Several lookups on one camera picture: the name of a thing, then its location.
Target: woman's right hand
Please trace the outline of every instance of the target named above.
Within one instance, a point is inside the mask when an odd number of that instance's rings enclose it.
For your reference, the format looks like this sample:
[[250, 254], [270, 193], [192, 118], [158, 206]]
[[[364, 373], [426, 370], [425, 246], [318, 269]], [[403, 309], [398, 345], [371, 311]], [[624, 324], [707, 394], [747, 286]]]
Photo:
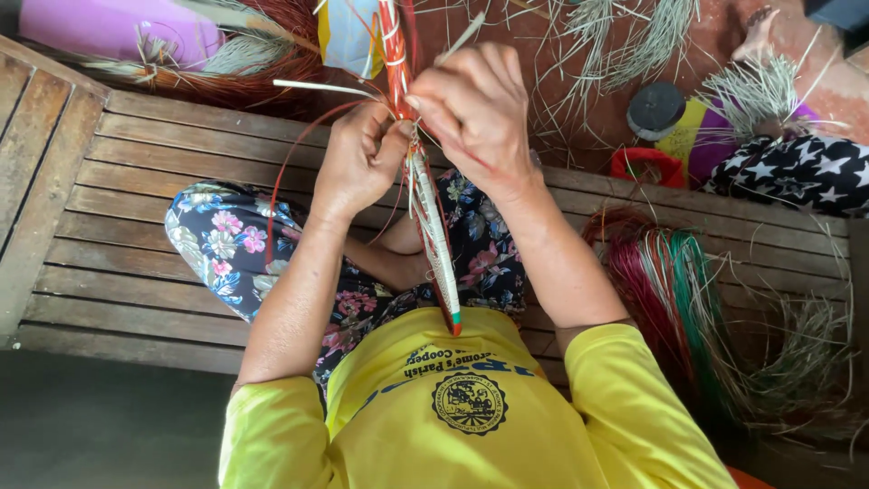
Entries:
[[458, 50], [423, 71], [407, 101], [444, 155], [495, 204], [542, 184], [528, 154], [528, 96], [514, 48], [484, 43]]

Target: pink plastic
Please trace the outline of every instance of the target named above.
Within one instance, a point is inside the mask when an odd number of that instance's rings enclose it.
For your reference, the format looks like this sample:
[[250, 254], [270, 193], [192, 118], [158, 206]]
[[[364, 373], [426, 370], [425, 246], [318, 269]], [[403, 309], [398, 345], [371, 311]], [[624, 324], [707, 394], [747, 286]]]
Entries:
[[177, 44], [172, 58], [189, 71], [225, 42], [216, 25], [170, 0], [23, 0], [19, 30], [59, 50], [141, 61], [137, 24], [143, 36]]

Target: hand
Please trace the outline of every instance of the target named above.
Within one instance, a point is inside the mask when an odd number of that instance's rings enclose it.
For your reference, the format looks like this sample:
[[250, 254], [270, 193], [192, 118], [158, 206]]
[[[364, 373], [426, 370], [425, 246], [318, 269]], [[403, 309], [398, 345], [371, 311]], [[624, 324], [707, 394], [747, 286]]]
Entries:
[[335, 121], [317, 175], [311, 216], [349, 224], [389, 190], [413, 129], [407, 120], [389, 125], [389, 118], [386, 105], [366, 102]]
[[542, 184], [528, 154], [528, 96], [515, 49], [484, 43], [458, 50], [411, 83], [407, 101], [447, 158], [496, 204]]

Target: black and white fabric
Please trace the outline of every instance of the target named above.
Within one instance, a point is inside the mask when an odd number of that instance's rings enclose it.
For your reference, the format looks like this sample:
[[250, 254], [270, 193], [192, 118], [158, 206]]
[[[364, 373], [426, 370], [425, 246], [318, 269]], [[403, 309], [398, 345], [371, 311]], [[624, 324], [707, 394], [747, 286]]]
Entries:
[[776, 144], [758, 136], [713, 168], [702, 190], [863, 218], [869, 214], [869, 146], [841, 137], [801, 136]]

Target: fingernail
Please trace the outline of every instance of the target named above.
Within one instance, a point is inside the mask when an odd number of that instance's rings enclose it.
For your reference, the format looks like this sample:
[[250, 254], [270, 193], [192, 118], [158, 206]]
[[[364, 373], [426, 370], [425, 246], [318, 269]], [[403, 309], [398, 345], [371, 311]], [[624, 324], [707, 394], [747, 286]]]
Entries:
[[400, 131], [401, 134], [410, 137], [410, 135], [414, 133], [414, 123], [412, 121], [402, 119], [396, 124], [398, 124], [398, 131]]
[[420, 109], [420, 99], [419, 99], [417, 96], [414, 96], [414, 95], [405, 95], [405, 96], [404, 96], [404, 101], [407, 102], [408, 105], [410, 105], [410, 106], [413, 107], [414, 109], [417, 109], [417, 110]]

